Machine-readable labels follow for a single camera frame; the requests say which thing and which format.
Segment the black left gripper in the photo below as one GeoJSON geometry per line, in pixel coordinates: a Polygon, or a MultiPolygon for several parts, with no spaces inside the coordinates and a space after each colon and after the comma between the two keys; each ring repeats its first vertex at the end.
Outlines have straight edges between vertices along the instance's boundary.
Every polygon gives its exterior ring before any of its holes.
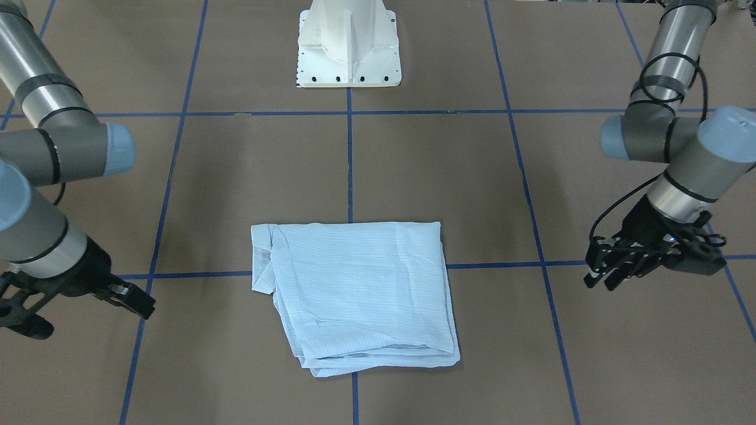
{"type": "Polygon", "coordinates": [[[623,219],[619,232],[610,238],[589,237],[584,258],[589,268],[584,275],[586,287],[592,289],[603,280],[613,291],[625,280],[643,277],[662,266],[675,242],[669,234],[671,221],[676,220],[662,215],[643,196],[623,219]]]}

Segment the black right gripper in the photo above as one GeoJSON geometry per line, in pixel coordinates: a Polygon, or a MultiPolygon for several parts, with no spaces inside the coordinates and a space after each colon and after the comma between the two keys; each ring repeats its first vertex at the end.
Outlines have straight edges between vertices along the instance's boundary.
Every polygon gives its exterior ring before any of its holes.
{"type": "Polygon", "coordinates": [[[91,294],[142,319],[151,317],[156,300],[134,283],[116,277],[111,268],[110,255],[88,237],[82,257],[71,269],[53,278],[54,287],[63,296],[91,294]]]}

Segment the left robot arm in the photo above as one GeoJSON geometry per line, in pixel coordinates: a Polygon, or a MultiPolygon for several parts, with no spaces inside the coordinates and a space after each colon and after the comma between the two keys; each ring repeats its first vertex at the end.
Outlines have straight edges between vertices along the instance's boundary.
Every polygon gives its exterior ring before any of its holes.
{"type": "Polygon", "coordinates": [[[603,124],[607,157],[666,168],[636,188],[639,201],[610,237],[589,231],[584,283],[615,290],[659,267],[710,276],[726,266],[726,237],[708,233],[712,207],[754,169],[754,113],[708,112],[701,49],[720,1],[670,1],[624,114],[603,124]]]}

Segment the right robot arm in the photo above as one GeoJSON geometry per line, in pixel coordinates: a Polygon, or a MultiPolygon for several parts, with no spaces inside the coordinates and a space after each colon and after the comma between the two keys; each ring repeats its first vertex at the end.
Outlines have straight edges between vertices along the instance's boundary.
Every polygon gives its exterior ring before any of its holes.
{"type": "Polygon", "coordinates": [[[2,132],[2,326],[34,318],[57,295],[83,296],[146,319],[155,301],[111,272],[110,256],[38,187],[124,173],[136,161],[130,131],[102,123],[31,24],[21,1],[2,2],[2,81],[31,128],[2,132]]]}

